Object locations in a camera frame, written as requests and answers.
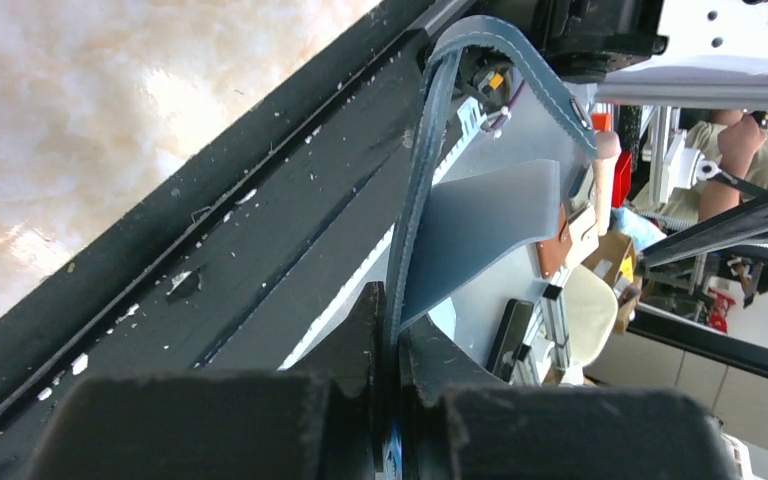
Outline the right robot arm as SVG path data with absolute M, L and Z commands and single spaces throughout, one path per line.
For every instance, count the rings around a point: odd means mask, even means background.
M 530 34 L 571 83 L 651 69 L 768 76 L 768 1 L 540 1 Z

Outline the blue leather card holder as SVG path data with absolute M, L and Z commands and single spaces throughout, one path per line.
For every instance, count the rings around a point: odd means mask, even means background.
M 520 129 L 481 140 L 454 161 L 441 159 L 449 107 L 465 54 L 490 51 L 509 63 L 543 121 L 540 142 L 570 145 L 549 159 L 532 155 Z M 587 110 L 516 26 L 474 15 L 448 27 L 426 63 L 404 206 L 389 249 L 383 366 L 397 370 L 396 352 L 423 317 L 442 314 L 454 343 L 476 364 L 491 355 L 509 290 L 476 292 L 473 282 L 513 256 L 519 273 L 511 290 L 534 290 L 538 279 L 525 249 L 558 231 L 565 188 L 596 156 Z

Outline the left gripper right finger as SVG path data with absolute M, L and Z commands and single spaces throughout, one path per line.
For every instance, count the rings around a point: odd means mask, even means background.
M 720 426 L 670 389 L 515 387 L 429 320 L 399 339 L 408 479 L 734 479 Z

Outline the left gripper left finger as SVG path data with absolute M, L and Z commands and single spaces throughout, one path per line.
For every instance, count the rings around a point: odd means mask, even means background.
M 372 479 L 383 286 L 291 368 L 90 377 L 35 448 L 32 479 Z

